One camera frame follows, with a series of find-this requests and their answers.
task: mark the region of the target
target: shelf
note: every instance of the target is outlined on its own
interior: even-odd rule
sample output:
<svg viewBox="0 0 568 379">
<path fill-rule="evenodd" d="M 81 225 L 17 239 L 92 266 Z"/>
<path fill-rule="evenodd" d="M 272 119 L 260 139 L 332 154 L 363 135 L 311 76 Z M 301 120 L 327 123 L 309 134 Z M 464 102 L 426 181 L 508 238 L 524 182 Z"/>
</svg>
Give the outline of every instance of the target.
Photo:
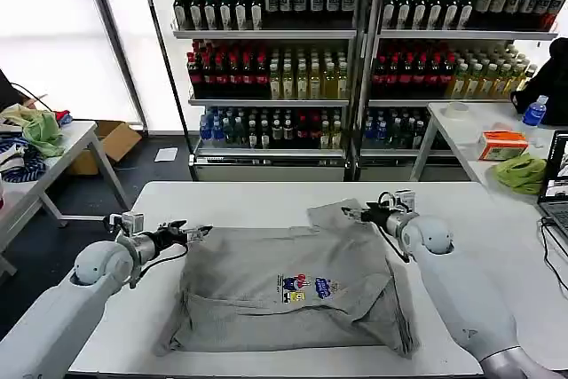
<svg viewBox="0 0 568 379">
<path fill-rule="evenodd" d="M 362 148 L 361 157 L 375 157 L 375 158 L 385 158 L 385 157 L 416 157 L 418 155 L 418 150 L 408 150 L 404 148 Z M 429 157 L 455 157 L 451 150 L 432 150 L 430 151 Z"/>
<path fill-rule="evenodd" d="M 240 157 L 240 158 L 304 158 L 304 159 L 326 159 L 343 158 L 343 150 L 262 150 L 252 148 L 199 148 L 196 152 L 197 157 Z"/>
<path fill-rule="evenodd" d="M 470 39 L 470 40 L 554 40 L 558 33 L 543 31 L 484 30 L 388 30 L 378 35 L 382 39 Z"/>
<path fill-rule="evenodd" d="M 347 99 L 189 99 L 198 107 L 347 107 Z"/>
<path fill-rule="evenodd" d="M 177 39 L 350 40 L 357 30 L 174 30 Z"/>
<path fill-rule="evenodd" d="M 370 99 L 369 107 L 427 107 L 430 102 L 509 102 L 508 99 Z"/>
</svg>

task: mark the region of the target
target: white table surface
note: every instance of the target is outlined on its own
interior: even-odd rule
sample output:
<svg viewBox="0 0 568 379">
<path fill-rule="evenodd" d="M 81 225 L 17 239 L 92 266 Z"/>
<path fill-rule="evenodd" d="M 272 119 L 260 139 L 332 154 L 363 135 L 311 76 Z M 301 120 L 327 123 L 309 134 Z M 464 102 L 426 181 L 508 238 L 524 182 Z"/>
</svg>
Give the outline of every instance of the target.
<svg viewBox="0 0 568 379">
<path fill-rule="evenodd" d="M 75 158 L 77 154 L 86 147 L 86 137 L 88 133 L 95 130 L 96 127 L 97 124 L 93 121 L 75 121 L 66 124 L 61 128 L 62 136 L 59 141 L 59 145 L 63 146 L 65 151 L 63 155 L 59 157 L 45 159 L 45 164 L 48 169 L 38 180 L 22 183 L 3 181 L 4 206 L 0 209 L 0 230 L 5 229 L 6 224 L 13 220 L 13 216 L 21 213 L 21 210 L 26 207 L 29 202 L 27 196 L 37 197 L 38 193 L 45 191 L 46 187 L 65 170 L 67 164 L 59 167 L 58 163 L 61 163 L 61 160 L 71 162 L 73 160 L 72 158 Z"/>
<path fill-rule="evenodd" d="M 430 103 L 428 109 L 432 116 L 438 121 L 438 130 L 460 161 L 469 178 L 487 187 L 493 195 L 504 195 L 518 201 L 535 203 L 536 196 L 525 196 L 513 193 L 506 186 L 500 184 L 492 176 L 489 170 L 499 162 L 480 161 L 473 146 L 477 143 L 482 131 L 493 129 L 496 123 L 502 123 L 514 131 L 520 130 L 521 115 L 517 113 L 510 103 L 496 102 L 470 102 L 464 103 L 468 106 L 469 112 L 464 119 L 451 119 L 445 116 L 444 112 L 449 103 Z M 541 159 L 547 160 L 548 151 L 552 137 L 556 129 L 541 125 L 534 132 L 534 136 L 542 143 L 542 147 L 529 144 L 526 152 Z"/>
<path fill-rule="evenodd" d="M 306 209 L 344 198 L 376 200 L 381 191 L 412 188 L 416 208 L 438 215 L 454 231 L 454 243 L 493 279 L 517 318 L 519 342 L 548 368 L 568 368 L 568 300 L 542 262 L 537 211 L 521 204 L 497 206 L 478 183 L 192 183 L 153 182 L 134 210 L 146 216 L 145 229 L 162 221 L 189 225 L 289 227 L 308 225 Z M 170 248 L 162 256 L 178 253 Z M 553 250 L 551 261 L 563 276 L 568 265 Z M 369 377 L 480 374 L 477 362 L 448 335 L 426 293 L 415 263 L 404 265 L 398 286 L 410 290 L 419 350 L 402 359 L 384 347 L 304 349 L 275 352 L 189 353 L 158 357 L 153 345 L 174 306 L 183 260 L 153 269 L 137 289 L 123 288 L 84 346 L 73 372 L 118 375 Z"/>
</svg>

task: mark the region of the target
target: laptop screen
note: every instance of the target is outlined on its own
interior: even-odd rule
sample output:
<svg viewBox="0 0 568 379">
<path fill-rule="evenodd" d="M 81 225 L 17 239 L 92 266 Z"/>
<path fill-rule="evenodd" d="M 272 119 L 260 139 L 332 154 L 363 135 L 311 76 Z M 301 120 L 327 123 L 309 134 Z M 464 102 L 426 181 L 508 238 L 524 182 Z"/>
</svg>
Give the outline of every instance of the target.
<svg viewBox="0 0 568 379">
<path fill-rule="evenodd" d="M 541 201 L 568 201 L 568 130 L 557 130 L 548 153 Z"/>
</svg>

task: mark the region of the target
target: laptop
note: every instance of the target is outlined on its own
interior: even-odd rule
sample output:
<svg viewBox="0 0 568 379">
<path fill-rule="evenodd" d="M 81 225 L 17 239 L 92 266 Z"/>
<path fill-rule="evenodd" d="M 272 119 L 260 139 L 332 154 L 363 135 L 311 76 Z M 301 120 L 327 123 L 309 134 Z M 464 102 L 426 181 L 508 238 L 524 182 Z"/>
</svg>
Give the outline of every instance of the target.
<svg viewBox="0 0 568 379">
<path fill-rule="evenodd" d="M 548 153 L 539 207 L 568 237 L 568 130 L 557 130 Z"/>
</svg>

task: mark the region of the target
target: cardboard box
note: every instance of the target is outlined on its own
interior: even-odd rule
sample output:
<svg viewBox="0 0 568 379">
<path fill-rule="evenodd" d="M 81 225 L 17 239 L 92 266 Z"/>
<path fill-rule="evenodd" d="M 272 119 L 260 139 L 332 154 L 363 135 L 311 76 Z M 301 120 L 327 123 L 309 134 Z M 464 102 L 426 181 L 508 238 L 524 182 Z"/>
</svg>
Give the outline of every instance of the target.
<svg viewBox="0 0 568 379">
<path fill-rule="evenodd" d="M 97 120 L 95 133 L 111 164 L 119 162 L 142 137 L 125 122 Z M 69 175 L 98 175 L 99 167 L 90 150 L 83 150 L 67 168 Z"/>
<path fill-rule="evenodd" d="M 522 133 L 508 130 L 483 132 L 477 142 L 479 160 L 501 161 L 521 155 L 528 147 Z"/>
</svg>

